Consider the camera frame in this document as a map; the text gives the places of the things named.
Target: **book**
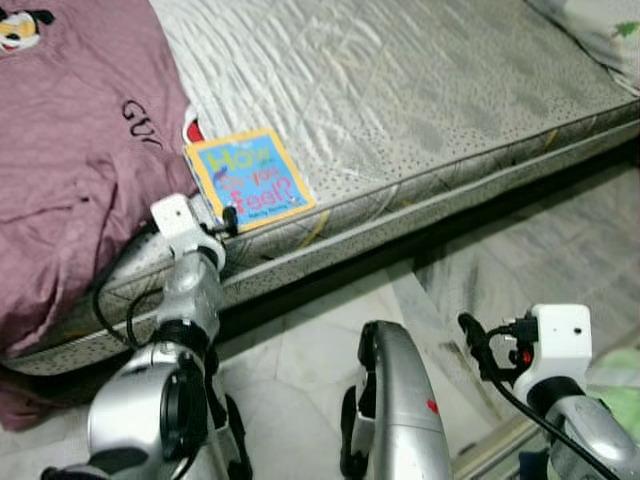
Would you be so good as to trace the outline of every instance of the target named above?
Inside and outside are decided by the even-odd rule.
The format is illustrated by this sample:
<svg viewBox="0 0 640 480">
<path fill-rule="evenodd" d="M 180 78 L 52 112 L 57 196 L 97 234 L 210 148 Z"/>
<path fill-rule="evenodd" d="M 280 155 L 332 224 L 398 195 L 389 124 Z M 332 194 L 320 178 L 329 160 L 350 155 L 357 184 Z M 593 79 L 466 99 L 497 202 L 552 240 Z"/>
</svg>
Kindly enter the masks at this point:
<svg viewBox="0 0 640 480">
<path fill-rule="evenodd" d="M 309 188 L 271 129 L 257 130 L 186 147 L 198 188 L 214 218 L 233 205 L 241 232 L 315 206 Z"/>
</svg>

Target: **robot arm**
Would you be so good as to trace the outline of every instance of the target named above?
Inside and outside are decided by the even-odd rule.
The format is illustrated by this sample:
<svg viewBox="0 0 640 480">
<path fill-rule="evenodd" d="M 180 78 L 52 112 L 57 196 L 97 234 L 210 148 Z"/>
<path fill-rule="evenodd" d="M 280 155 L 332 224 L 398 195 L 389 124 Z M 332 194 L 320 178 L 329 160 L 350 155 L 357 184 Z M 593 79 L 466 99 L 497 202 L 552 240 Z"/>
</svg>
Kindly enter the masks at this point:
<svg viewBox="0 0 640 480">
<path fill-rule="evenodd" d="M 154 332 L 96 395 L 88 463 L 48 469 L 42 478 L 177 478 L 205 445 L 213 478 L 240 470 L 236 478 L 251 478 L 237 409 L 215 376 L 224 248 L 202 231 L 182 195 L 154 204 L 152 213 L 176 258 Z"/>
<path fill-rule="evenodd" d="M 585 395 L 586 370 L 591 361 L 591 321 L 582 305 L 536 305 L 524 318 L 485 333 L 469 314 L 458 322 L 465 331 L 471 354 L 480 366 L 484 380 L 508 381 L 513 395 L 507 399 L 527 404 L 520 408 L 541 424 L 546 423 L 587 452 L 578 453 L 561 438 L 551 435 L 549 459 L 560 478 L 584 480 L 599 478 L 635 479 L 640 474 L 640 451 L 629 434 L 599 400 Z M 497 367 L 489 340 L 505 334 L 517 340 L 511 352 L 513 369 Z"/>
</svg>

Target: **red dot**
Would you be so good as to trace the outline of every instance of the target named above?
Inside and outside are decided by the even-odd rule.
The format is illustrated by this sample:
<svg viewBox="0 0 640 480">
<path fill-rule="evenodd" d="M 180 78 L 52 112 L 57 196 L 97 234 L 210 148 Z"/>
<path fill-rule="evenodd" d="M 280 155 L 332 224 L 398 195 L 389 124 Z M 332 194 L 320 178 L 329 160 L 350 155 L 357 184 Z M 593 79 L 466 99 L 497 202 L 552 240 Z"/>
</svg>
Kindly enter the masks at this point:
<svg viewBox="0 0 640 480">
<path fill-rule="evenodd" d="M 435 413 L 436 415 L 438 414 L 438 404 L 433 400 L 431 399 L 427 400 L 427 408 L 431 410 L 433 413 Z"/>
</svg>

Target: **green object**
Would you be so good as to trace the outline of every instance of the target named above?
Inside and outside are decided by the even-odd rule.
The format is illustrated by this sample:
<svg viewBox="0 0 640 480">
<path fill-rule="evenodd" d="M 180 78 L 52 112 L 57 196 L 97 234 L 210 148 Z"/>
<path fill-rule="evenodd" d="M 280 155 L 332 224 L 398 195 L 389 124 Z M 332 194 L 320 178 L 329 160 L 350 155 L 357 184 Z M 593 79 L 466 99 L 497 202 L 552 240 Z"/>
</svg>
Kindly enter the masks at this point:
<svg viewBox="0 0 640 480">
<path fill-rule="evenodd" d="M 640 30 L 640 22 L 624 22 L 616 25 L 616 33 L 614 37 L 620 35 L 622 38 L 627 38 L 633 34 L 636 30 Z"/>
<path fill-rule="evenodd" d="M 632 370 L 640 374 L 640 350 L 614 350 L 597 360 L 594 366 Z M 587 393 L 601 398 L 620 425 L 640 444 L 640 388 L 594 386 L 589 387 Z"/>
</svg>

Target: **yellow book border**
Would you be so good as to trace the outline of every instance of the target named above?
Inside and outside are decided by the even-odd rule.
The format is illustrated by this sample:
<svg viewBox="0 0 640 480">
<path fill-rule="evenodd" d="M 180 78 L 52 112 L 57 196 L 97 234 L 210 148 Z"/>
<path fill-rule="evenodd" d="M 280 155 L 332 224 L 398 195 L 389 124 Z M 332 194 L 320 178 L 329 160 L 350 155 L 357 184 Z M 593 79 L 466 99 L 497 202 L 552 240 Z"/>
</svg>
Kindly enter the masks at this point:
<svg viewBox="0 0 640 480">
<path fill-rule="evenodd" d="M 238 133 L 236 135 L 231 135 L 229 137 L 217 138 L 215 140 L 207 140 L 204 142 L 191 143 L 187 145 L 185 148 L 185 151 L 193 164 L 193 171 L 200 179 L 199 183 L 204 189 L 205 195 L 213 205 L 214 215 L 216 215 L 218 218 L 221 218 L 224 205 L 222 205 L 222 202 L 220 202 L 218 195 L 216 195 L 215 188 L 211 181 L 212 179 L 209 177 L 209 173 L 207 172 L 207 167 L 204 165 L 204 162 L 202 161 L 198 153 L 201 150 L 204 150 L 207 148 L 218 147 L 220 145 L 226 145 L 229 143 L 246 142 L 247 140 L 253 140 L 256 137 L 262 137 L 264 135 L 268 135 L 269 137 L 271 137 L 271 141 L 273 142 L 274 147 L 276 148 L 277 152 L 280 154 L 280 157 L 282 158 L 284 163 L 289 168 L 289 171 L 291 172 L 291 176 L 293 177 L 293 181 L 296 183 L 296 186 L 298 187 L 298 191 L 300 192 L 300 194 L 307 201 L 307 204 L 301 205 L 300 207 L 294 208 L 293 210 L 289 210 L 287 212 L 274 215 L 273 217 L 263 218 L 260 220 L 256 220 L 254 222 L 247 223 L 245 225 L 240 225 L 240 228 L 239 228 L 240 232 L 246 232 L 249 230 L 253 230 L 254 228 L 258 228 L 264 225 L 268 225 L 270 223 L 277 222 L 279 220 L 284 220 L 285 218 L 291 217 L 293 215 L 297 215 L 298 213 L 306 212 L 307 210 L 310 210 L 313 207 L 315 207 L 315 204 L 316 204 L 315 200 L 311 196 L 311 193 L 309 192 L 309 189 L 306 183 L 302 180 L 302 177 L 300 176 L 300 172 L 298 172 L 298 169 L 296 168 L 295 164 L 291 160 L 291 157 L 289 157 L 289 154 L 285 150 L 284 145 L 282 144 L 282 142 L 280 141 L 280 138 L 278 137 L 278 134 L 271 128 L 263 128 L 260 130 L 253 130 L 250 132 Z"/>
</svg>

